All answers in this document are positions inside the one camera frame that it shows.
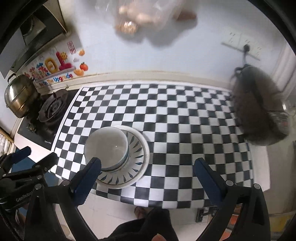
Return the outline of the right hand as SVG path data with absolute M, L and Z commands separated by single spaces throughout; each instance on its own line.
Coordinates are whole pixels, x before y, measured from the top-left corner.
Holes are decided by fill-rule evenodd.
M 158 233 L 152 238 L 152 241 L 166 241 L 166 239 Z

